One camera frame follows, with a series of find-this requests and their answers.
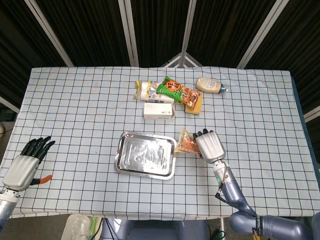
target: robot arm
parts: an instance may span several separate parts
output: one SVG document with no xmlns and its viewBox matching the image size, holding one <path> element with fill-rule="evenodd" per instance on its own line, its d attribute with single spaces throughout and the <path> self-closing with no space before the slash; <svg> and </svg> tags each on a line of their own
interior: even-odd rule
<svg viewBox="0 0 320 240">
<path fill-rule="evenodd" d="M 34 178 L 39 164 L 49 148 L 55 143 L 55 141 L 51 141 L 46 144 L 50 139 L 51 137 L 48 136 L 45 139 L 41 137 L 28 142 L 6 172 L 2 180 L 6 189 L 0 191 L 0 231 L 5 227 L 18 203 L 19 192 L 32 185 L 44 184 L 52 178 L 52 175 L 42 179 Z"/>
<path fill-rule="evenodd" d="M 209 164 L 213 164 L 213 173 L 220 186 L 215 195 L 219 200 L 237 208 L 239 211 L 233 213 L 229 218 L 231 228 L 240 234 L 253 234 L 256 236 L 266 236 L 276 240 L 312 240 L 319 239 L 315 232 L 312 232 L 302 223 L 278 216 L 257 216 L 256 212 L 247 203 L 230 167 L 223 161 L 225 149 L 218 137 L 212 130 L 193 134 L 203 159 Z M 320 213 L 314 216 L 313 225 L 319 224 L 315 220 Z"/>
</svg>

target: snack package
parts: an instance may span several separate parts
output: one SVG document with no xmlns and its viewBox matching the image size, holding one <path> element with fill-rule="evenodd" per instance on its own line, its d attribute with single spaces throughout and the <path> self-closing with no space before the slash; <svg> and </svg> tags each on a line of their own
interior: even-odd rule
<svg viewBox="0 0 320 240">
<path fill-rule="evenodd" d="M 195 108 L 196 102 L 200 96 L 200 93 L 196 90 L 186 88 L 168 76 L 164 78 L 164 81 L 156 89 L 156 93 L 164 94 L 192 109 Z"/>
<path fill-rule="evenodd" d="M 155 81 L 136 81 L 135 98 L 153 103 L 174 104 L 175 100 L 166 95 L 158 94 L 160 83 Z"/>
<path fill-rule="evenodd" d="M 198 144 L 192 134 L 190 134 L 186 129 L 182 129 L 179 142 L 176 145 L 175 152 L 178 153 L 188 153 L 188 154 L 198 154 L 201 156 Z"/>
</svg>

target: white box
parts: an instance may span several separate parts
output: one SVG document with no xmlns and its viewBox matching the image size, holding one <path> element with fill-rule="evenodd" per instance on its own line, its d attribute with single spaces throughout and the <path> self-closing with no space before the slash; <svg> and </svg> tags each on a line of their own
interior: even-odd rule
<svg viewBox="0 0 320 240">
<path fill-rule="evenodd" d="M 143 115 L 145 120 L 171 120 L 175 118 L 176 111 L 171 103 L 146 102 L 144 104 Z"/>
</svg>

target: table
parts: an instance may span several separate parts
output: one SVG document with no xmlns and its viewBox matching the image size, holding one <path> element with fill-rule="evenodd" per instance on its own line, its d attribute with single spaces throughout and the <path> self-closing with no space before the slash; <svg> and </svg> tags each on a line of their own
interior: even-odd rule
<svg viewBox="0 0 320 240">
<path fill-rule="evenodd" d="M 174 120 L 144 120 L 144 102 L 134 99 L 135 81 L 172 77 L 194 88 L 198 77 L 229 85 L 224 95 L 204 93 L 202 112 L 176 104 Z M 132 220 L 193 220 L 237 211 L 214 196 L 218 183 L 210 165 L 178 153 L 174 177 L 151 179 L 117 173 L 124 131 L 179 139 L 204 127 L 219 135 L 244 196 L 258 215 L 312 216 L 320 211 L 319 185 L 299 118 L 288 71 L 223 67 L 45 67 L 33 68 L 1 164 L 33 138 L 52 136 L 35 177 L 50 182 L 21 192 L 14 217 L 62 213 Z"/>
</svg>

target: black curtain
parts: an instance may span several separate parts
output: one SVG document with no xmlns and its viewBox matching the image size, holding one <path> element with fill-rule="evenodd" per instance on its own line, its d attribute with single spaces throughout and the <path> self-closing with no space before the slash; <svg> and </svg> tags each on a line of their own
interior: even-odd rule
<svg viewBox="0 0 320 240">
<path fill-rule="evenodd" d="M 303 113 L 320 106 L 320 1 L 289 1 L 246 68 L 289 70 Z"/>
<path fill-rule="evenodd" d="M 0 39 L 0 96 L 20 108 L 31 69 L 65 63 L 25 1 L 1 1 Z"/>
<path fill-rule="evenodd" d="M 236 68 L 275 0 L 197 0 L 187 52 L 204 66 Z"/>
<path fill-rule="evenodd" d="M 182 50 L 188 0 L 131 0 L 139 66 L 160 67 Z"/>
<path fill-rule="evenodd" d="M 37 0 L 79 66 L 130 66 L 118 0 Z"/>
<path fill-rule="evenodd" d="M 317 162 L 320 164 L 320 117 L 306 123 Z"/>
</svg>

